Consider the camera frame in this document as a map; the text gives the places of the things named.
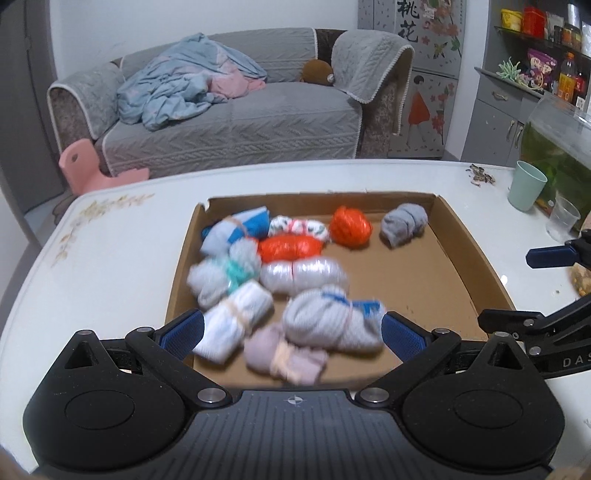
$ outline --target sofa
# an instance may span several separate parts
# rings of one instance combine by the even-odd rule
[[[276,28],[210,35],[258,62],[264,89],[150,132],[119,121],[117,89],[168,45],[149,48],[54,82],[48,92],[60,150],[90,138],[101,170],[162,177],[276,161],[385,158],[400,131],[414,50],[373,30]],[[310,59],[332,64],[334,86],[299,82]]]

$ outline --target chinese characters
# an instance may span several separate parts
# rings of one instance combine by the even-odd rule
[[[417,6],[414,0],[400,0],[397,2],[398,4],[398,12],[402,13],[402,20],[403,22],[400,24],[400,31],[398,35],[402,38],[406,38],[409,42],[418,43],[418,34],[415,33],[415,27],[417,24],[414,22],[413,18],[419,19],[419,14],[417,11]],[[411,17],[410,23],[405,17]]]

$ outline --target table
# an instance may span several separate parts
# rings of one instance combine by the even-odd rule
[[[75,331],[121,338],[164,323],[195,205],[215,196],[405,190],[443,196],[470,230],[515,307],[549,314],[574,301],[568,270],[530,269],[530,248],[557,245],[537,209],[506,201],[512,170],[486,166],[496,184],[470,182],[468,165],[424,160],[328,160],[208,170],[93,192],[68,210],[32,267],[0,339],[0,443],[29,471],[37,464],[22,414]],[[555,466],[591,449],[591,372],[548,381],[567,429]]]

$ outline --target metal screw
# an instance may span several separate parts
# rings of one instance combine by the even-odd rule
[[[226,398],[226,392],[221,388],[204,388],[199,391],[197,398],[205,403],[217,403]]]
[[[378,387],[364,388],[359,395],[365,401],[371,403],[382,403],[390,397],[390,394],[387,391]]]

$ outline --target brown plush toy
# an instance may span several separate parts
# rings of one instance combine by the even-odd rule
[[[325,61],[312,59],[304,64],[300,81],[330,87],[335,82],[335,73]]]

